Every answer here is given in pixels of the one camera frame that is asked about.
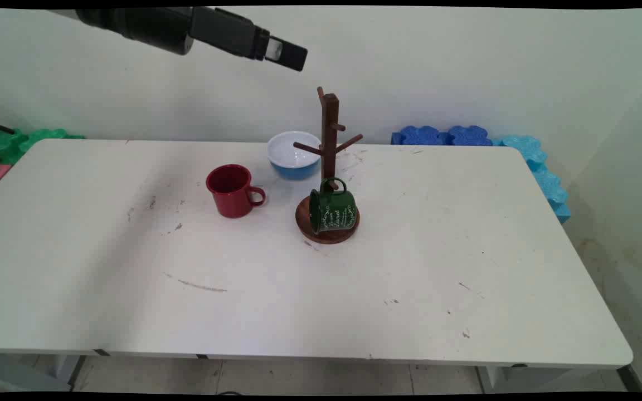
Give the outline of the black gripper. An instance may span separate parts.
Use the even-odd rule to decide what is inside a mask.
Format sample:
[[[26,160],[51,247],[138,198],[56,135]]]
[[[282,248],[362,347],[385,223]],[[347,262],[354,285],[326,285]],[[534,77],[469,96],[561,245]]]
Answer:
[[[235,56],[270,61],[301,72],[308,50],[221,8],[127,8],[127,38],[178,55],[186,55],[194,41]]]

